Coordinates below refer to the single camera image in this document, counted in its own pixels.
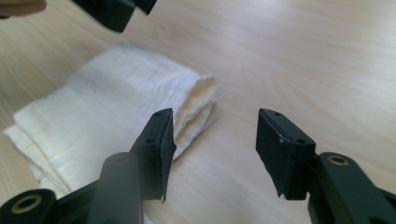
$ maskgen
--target white towel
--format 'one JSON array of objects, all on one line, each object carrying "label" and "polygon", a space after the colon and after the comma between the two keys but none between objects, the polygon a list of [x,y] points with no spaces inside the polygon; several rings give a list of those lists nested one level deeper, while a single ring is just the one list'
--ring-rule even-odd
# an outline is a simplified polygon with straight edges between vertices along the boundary
[{"label": "white towel", "polygon": [[178,157],[215,119],[212,76],[200,76],[130,42],[104,52],[59,90],[14,115],[4,133],[57,197],[99,177],[104,160],[129,151],[150,116],[172,107]]}]

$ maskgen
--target bolt hole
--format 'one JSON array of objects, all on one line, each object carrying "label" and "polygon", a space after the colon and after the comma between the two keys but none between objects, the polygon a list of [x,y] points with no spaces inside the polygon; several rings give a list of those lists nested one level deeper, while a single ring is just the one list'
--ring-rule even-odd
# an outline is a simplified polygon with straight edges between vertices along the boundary
[{"label": "bolt hole", "polygon": [[21,214],[29,212],[41,203],[41,196],[39,194],[28,195],[21,198],[19,201],[14,203],[11,208],[11,212],[14,214]]},{"label": "bolt hole", "polygon": [[386,220],[379,218],[379,217],[372,217],[370,218],[371,224],[389,224]]},{"label": "bolt hole", "polygon": [[342,157],[330,156],[328,159],[330,162],[332,162],[336,165],[348,165],[348,162]]}]

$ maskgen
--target black plastic part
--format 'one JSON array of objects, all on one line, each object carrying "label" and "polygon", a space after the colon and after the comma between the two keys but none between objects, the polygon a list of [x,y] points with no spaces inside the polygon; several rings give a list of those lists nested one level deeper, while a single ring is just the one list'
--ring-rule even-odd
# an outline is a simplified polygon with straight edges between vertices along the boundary
[{"label": "black plastic part", "polygon": [[87,223],[142,223],[139,170],[136,155],[122,152],[103,165]]},{"label": "black plastic part", "polygon": [[313,197],[309,198],[308,212],[312,224],[333,224],[334,216],[332,210],[326,201],[315,201]]},{"label": "black plastic part", "polygon": [[49,189],[28,190],[17,195],[0,208],[0,223],[56,223],[55,193]]},{"label": "black plastic part", "polygon": [[97,181],[58,200],[59,223],[86,223]]},{"label": "black plastic part", "polygon": [[131,0],[72,0],[108,29],[122,33],[134,13]]},{"label": "black plastic part", "polygon": [[315,142],[282,114],[260,109],[256,150],[272,177],[277,194],[288,200],[304,200]]},{"label": "black plastic part", "polygon": [[166,189],[173,156],[173,111],[165,109],[153,114],[130,152],[139,160],[143,200],[166,200]]},{"label": "black plastic part", "polygon": [[136,5],[140,7],[146,14],[149,14],[154,8],[157,0],[134,0]]},{"label": "black plastic part", "polygon": [[349,157],[322,153],[315,172],[335,223],[396,223],[396,212],[383,192]]},{"label": "black plastic part", "polygon": [[382,194],[388,200],[388,202],[392,205],[393,209],[396,211],[396,195],[381,189]]}]

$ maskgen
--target screw hole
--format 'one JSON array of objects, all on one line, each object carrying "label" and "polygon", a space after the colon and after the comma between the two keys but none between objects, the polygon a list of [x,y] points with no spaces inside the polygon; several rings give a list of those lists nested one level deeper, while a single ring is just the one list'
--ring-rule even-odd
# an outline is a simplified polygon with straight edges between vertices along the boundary
[{"label": "screw hole", "polygon": [[41,203],[41,196],[39,194],[32,194],[21,198],[14,203],[11,208],[13,214],[21,214],[29,212]]},{"label": "screw hole", "polygon": [[328,159],[331,163],[334,163],[336,165],[348,165],[348,162],[342,157],[330,156]]}]

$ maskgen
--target wood grain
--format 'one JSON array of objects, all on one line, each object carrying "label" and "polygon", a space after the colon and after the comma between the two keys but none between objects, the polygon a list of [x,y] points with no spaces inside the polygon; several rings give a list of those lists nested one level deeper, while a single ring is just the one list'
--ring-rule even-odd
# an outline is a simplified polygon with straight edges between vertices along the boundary
[{"label": "wood grain", "polygon": [[[123,39],[213,74],[219,118],[172,168],[155,223],[308,223],[306,202],[276,197],[255,152],[260,107],[282,112],[396,192],[396,3],[161,0],[117,35],[68,1],[0,21],[0,128]],[[0,204],[37,187],[0,136]]]}]

